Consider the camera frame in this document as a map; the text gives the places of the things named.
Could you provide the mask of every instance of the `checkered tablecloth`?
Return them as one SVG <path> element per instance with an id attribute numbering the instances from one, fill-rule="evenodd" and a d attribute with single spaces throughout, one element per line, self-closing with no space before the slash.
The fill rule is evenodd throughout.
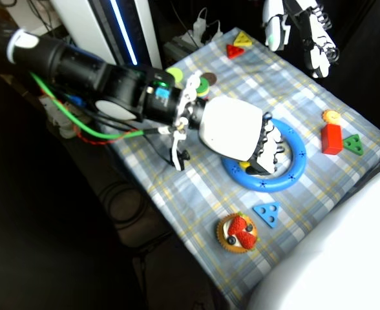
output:
<path id="1" fill-rule="evenodd" d="M 231 306 L 243 308 L 263 276 L 380 163 L 380 130 L 255 40 L 244 55 L 229 60 L 226 44 L 232 44 L 239 31 L 233 29 L 174 67 L 182 69 L 185 78 L 196 70 L 214 72 L 217 83 L 210 98 L 225 94 L 242 99 L 295 128 L 305 143 L 308 164 L 294 186 L 273 194 L 239 186 L 226 174 L 220 156 L 205 147 L 196 132 L 185 142 L 191 161 L 183 172 L 161 160 L 143 138 L 118 141 L 114 149 Z M 338 156 L 321 153 L 321 114 L 326 109 L 341 113 L 344 138 L 360 136 L 363 156 L 347 150 Z M 168 137 L 152 140 L 168 155 Z M 280 202 L 275 229 L 252 211 L 253 206 L 269 202 Z M 225 251 L 215 235 L 219 220 L 238 211 L 249 215 L 259 230 L 260 241 L 247 254 Z"/>

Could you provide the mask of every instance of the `blueberry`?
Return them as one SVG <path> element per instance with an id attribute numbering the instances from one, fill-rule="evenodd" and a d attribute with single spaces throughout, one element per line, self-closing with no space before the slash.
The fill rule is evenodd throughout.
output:
<path id="1" fill-rule="evenodd" d="M 230 244 L 230 245 L 233 245 L 236 243 L 236 238 L 233 237 L 233 236 L 229 236 L 227 237 L 227 242 Z"/>

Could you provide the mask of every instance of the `robotic arm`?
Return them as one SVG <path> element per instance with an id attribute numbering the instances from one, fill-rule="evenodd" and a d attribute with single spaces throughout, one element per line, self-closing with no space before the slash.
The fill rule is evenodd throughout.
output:
<path id="1" fill-rule="evenodd" d="M 337 62 L 339 50 L 326 32 L 332 24 L 323 6 L 316 0 L 266 0 L 263 22 L 266 45 L 272 51 L 283 50 L 289 42 L 288 16 L 301 34 L 307 68 L 314 78 L 325 78 L 330 65 Z"/>
<path id="2" fill-rule="evenodd" d="M 206 105 L 197 98 L 200 78 L 196 74 L 180 90 L 174 87 L 174 77 L 162 70 L 110 65 L 86 51 L 37 37 L 2 20 L 0 55 L 56 89 L 83 98 L 92 111 L 120 121 L 150 119 L 168 125 L 163 133 L 172 137 L 171 163 L 178 171 L 189 157 L 178 150 L 187 129 L 198 130 L 213 151 L 239 161 L 255 161 L 257 147 L 266 137 L 262 110 L 225 96 Z"/>

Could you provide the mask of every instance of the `yellow triangle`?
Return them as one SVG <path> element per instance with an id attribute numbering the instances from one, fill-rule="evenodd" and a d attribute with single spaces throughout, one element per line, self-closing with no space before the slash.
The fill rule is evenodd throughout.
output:
<path id="1" fill-rule="evenodd" d="M 252 40 L 243 31 L 239 32 L 233 45 L 236 47 L 250 47 L 252 45 Z"/>

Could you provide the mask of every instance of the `green triangle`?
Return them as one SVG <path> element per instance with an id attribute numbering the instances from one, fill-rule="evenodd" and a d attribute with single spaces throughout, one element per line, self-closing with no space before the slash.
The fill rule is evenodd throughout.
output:
<path id="1" fill-rule="evenodd" d="M 344 149 L 350 150 L 351 152 L 360 156 L 364 154 L 361 139 L 359 139 L 359 136 L 357 134 L 344 139 L 343 143 Z"/>

